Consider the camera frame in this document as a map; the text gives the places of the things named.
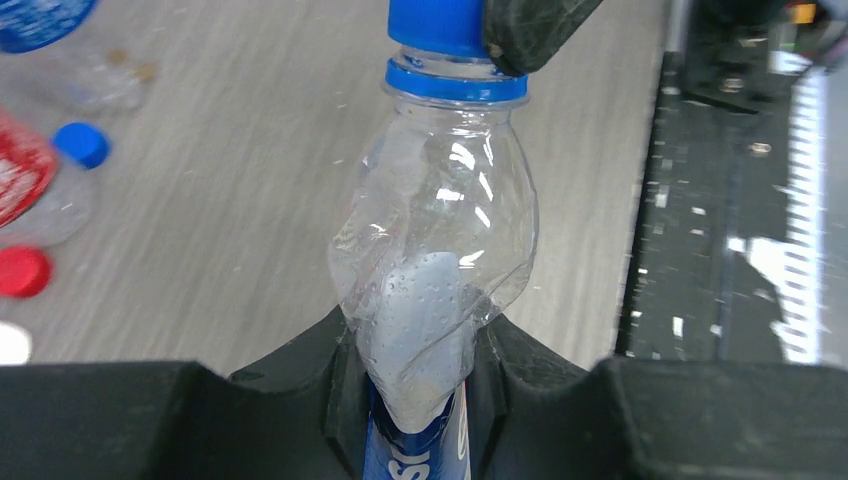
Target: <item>plastic bottle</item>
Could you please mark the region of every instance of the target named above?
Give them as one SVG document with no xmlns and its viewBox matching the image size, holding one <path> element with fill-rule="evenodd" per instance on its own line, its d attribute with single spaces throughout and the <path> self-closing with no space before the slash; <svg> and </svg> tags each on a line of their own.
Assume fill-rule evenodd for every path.
<svg viewBox="0 0 848 480">
<path fill-rule="evenodd" d="M 329 246 L 376 387 L 367 479 L 466 478 L 475 333 L 533 265 L 536 192 L 510 125 L 527 79 L 496 70 L 482 19 L 483 0 L 391 1 L 389 35 L 402 46 L 384 86 L 395 112 Z"/>
<path fill-rule="evenodd" d="M 155 76 L 99 26 L 97 0 L 0 2 L 0 51 L 27 82 L 85 112 L 134 109 Z"/>
<path fill-rule="evenodd" d="M 68 148 L 68 129 L 88 132 L 88 148 Z M 47 247 L 69 239 L 93 216 L 97 185 L 86 171 L 109 154 L 96 129 L 72 124 L 46 138 L 0 111 L 0 246 Z M 70 157 L 59 150 L 85 153 Z"/>
</svg>

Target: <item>blue bottle cap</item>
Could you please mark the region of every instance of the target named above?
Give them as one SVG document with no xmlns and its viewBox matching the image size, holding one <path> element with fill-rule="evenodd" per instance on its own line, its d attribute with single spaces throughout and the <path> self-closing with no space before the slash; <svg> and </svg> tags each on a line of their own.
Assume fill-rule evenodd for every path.
<svg viewBox="0 0 848 480">
<path fill-rule="evenodd" d="M 484 0 L 391 0 L 389 36 L 419 50 L 487 58 Z"/>
<path fill-rule="evenodd" d="M 112 151 L 109 139 L 88 123 L 69 123 L 56 131 L 53 146 L 87 170 L 103 164 Z"/>
</svg>

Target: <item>red label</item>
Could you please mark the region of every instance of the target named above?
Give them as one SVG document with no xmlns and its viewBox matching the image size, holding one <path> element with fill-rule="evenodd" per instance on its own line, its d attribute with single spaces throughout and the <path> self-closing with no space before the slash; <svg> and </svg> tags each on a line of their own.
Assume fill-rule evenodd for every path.
<svg viewBox="0 0 848 480">
<path fill-rule="evenodd" d="M 0 228 L 41 197 L 58 168 L 47 139 L 0 109 Z"/>
</svg>

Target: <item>red cap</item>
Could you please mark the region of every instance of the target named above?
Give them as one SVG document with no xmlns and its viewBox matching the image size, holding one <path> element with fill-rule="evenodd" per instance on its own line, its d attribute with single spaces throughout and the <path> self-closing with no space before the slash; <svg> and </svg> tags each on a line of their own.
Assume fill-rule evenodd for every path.
<svg viewBox="0 0 848 480">
<path fill-rule="evenodd" d="M 0 250 L 0 297 L 29 298 L 50 283 L 52 262 L 46 253 L 31 247 Z"/>
</svg>

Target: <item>wood grain surface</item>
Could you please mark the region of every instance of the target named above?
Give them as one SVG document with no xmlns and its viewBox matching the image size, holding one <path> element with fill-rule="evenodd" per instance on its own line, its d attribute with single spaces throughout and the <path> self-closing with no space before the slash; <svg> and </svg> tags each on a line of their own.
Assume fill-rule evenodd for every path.
<svg viewBox="0 0 848 480">
<path fill-rule="evenodd" d="M 387 0 L 111 0 L 98 20 L 158 60 L 115 139 L 102 207 L 53 249 L 55 282 L 0 305 L 35 362 L 197 358 L 232 371 L 323 318 L 325 245 L 350 167 L 389 113 Z M 540 198 L 531 283 L 510 318 L 590 366 L 611 344 L 662 40 L 660 0 L 606 0 L 513 122 Z M 49 132 L 74 118 L 0 103 Z"/>
</svg>

